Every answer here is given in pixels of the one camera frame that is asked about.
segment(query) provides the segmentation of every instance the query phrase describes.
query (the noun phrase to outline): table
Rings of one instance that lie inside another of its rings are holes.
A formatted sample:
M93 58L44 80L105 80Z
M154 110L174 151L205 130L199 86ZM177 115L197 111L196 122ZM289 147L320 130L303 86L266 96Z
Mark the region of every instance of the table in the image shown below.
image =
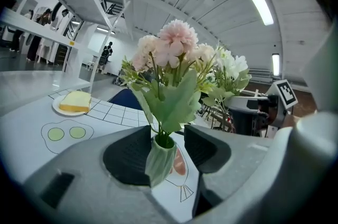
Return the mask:
M143 111L96 98L92 98L91 109L87 114L62 116L52 109L52 102L69 91L45 96L0 117L3 162L10 177L19 184L74 143L148 124ZM68 134L73 127L83 128L85 135L71 137ZM158 128L156 120L153 127ZM65 138L57 140L50 136L52 129L60 129ZM186 222L192 218L199 173L184 148L184 137L176 133L171 134L171 137L182 153L186 173L179 175L173 172L152 189L152 195L174 219Z

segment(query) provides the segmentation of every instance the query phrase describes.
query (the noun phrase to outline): white plate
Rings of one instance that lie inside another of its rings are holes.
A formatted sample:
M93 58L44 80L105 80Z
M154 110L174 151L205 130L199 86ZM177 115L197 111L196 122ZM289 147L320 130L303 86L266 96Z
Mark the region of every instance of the white plate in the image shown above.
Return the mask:
M66 111L66 110L60 109L59 105L65 97L66 97L66 95L61 95L61 96L56 97L54 99L52 107L57 113L60 113L62 115L66 115L66 116L79 116L79 115L86 113L85 111L71 112L71 111Z

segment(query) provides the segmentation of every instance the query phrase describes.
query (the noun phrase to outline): ceramic vase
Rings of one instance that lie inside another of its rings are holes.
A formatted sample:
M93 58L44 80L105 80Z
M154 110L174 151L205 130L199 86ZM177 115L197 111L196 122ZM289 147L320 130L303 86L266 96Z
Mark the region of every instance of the ceramic vase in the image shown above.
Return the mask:
M172 148L163 148L158 145L155 138L152 140L152 149L147 157L145 170L145 174L150 178L152 188L163 182L170 174L177 151L174 141L173 144Z

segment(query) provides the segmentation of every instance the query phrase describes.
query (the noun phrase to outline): white ceiling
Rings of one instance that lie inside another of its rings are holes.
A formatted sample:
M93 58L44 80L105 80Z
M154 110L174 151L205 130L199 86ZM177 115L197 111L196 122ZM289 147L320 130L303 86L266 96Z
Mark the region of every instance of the white ceiling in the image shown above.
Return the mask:
M251 0L130 1L125 13L130 30L156 34L179 18L195 28L200 43L219 40L245 55L252 69L272 71L271 55L279 53L285 78L294 81L302 81L300 69L330 27L316 0L266 0L275 21L270 26L264 26Z

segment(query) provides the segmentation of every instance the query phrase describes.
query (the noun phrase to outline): sponge cake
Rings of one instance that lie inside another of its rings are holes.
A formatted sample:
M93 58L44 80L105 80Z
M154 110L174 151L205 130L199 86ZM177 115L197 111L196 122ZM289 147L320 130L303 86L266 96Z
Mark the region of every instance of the sponge cake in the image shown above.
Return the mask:
M61 101L59 108L72 112L88 112L90 110L91 95L83 91L71 91Z

